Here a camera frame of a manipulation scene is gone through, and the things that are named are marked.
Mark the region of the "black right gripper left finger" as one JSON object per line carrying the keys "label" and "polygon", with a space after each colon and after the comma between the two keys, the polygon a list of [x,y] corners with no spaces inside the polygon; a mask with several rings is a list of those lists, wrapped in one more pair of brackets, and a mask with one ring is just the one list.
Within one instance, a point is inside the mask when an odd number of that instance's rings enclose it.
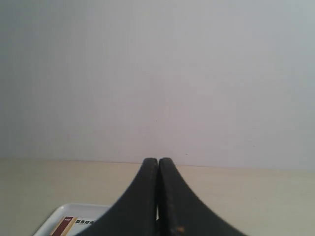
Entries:
{"label": "black right gripper left finger", "polygon": [[146,158],[127,190],[80,236],[154,236],[158,161]]}

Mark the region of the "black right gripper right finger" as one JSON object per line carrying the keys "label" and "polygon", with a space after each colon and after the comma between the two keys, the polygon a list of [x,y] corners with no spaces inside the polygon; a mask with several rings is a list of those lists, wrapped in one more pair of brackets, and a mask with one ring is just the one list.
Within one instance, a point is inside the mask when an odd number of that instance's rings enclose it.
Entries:
{"label": "black right gripper right finger", "polygon": [[158,218],[161,236],[243,236],[190,189],[170,158],[159,160]]}

